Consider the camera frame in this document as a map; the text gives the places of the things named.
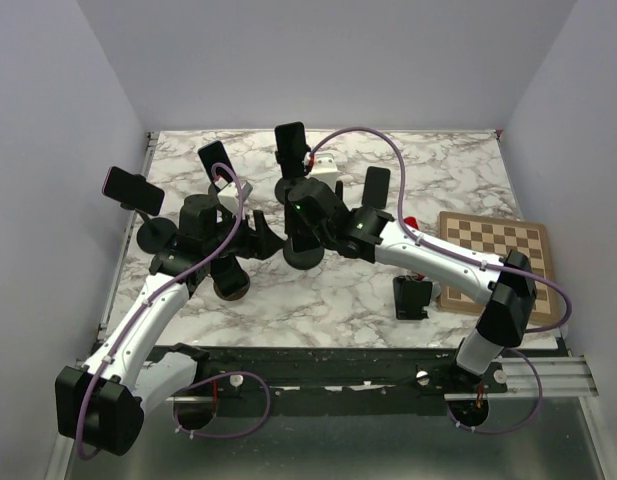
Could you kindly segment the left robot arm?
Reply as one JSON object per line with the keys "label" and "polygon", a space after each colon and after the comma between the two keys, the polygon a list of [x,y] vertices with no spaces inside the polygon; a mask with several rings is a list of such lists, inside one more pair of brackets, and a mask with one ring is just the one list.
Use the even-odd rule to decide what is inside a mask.
{"label": "left robot arm", "polygon": [[145,417],[170,395],[202,393],[224,379],[264,380],[251,372],[209,365],[208,351],[177,344],[146,367],[156,341],[199,285],[213,281],[218,296],[233,300],[249,289],[240,259],[266,260],[284,241],[260,210],[246,214],[205,194],[185,199],[177,221],[156,217],[137,234],[152,254],[137,299],[113,333],[80,367],[64,368],[55,380],[58,429],[74,439],[78,455],[101,451],[121,456],[135,443]]}

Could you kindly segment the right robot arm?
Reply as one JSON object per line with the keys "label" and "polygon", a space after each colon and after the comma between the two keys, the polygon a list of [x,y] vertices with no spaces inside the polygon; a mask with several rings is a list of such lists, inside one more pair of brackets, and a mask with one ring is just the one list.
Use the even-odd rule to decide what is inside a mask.
{"label": "right robot arm", "polygon": [[473,390],[504,349],[521,344],[537,297],[527,256],[472,251],[404,225],[385,211],[370,206],[350,210],[329,186],[313,178],[290,189],[286,200],[325,249],[413,271],[483,306],[448,367],[455,389]]}

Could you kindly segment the black clamp stand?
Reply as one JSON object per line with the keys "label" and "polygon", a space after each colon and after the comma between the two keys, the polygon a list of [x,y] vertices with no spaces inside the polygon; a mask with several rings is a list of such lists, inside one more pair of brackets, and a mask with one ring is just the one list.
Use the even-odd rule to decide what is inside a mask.
{"label": "black clamp stand", "polygon": [[297,270],[310,270],[317,267],[324,257],[322,245],[316,245],[304,251],[298,251],[294,239],[289,237],[283,246],[283,257],[286,263]]}

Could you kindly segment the teal phone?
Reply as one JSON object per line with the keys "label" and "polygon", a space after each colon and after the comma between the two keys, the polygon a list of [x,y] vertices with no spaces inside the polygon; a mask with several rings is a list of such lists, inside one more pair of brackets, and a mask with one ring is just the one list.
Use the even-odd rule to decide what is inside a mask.
{"label": "teal phone", "polygon": [[321,242],[313,233],[293,233],[289,237],[291,250],[295,253],[303,253],[312,250],[322,249]]}

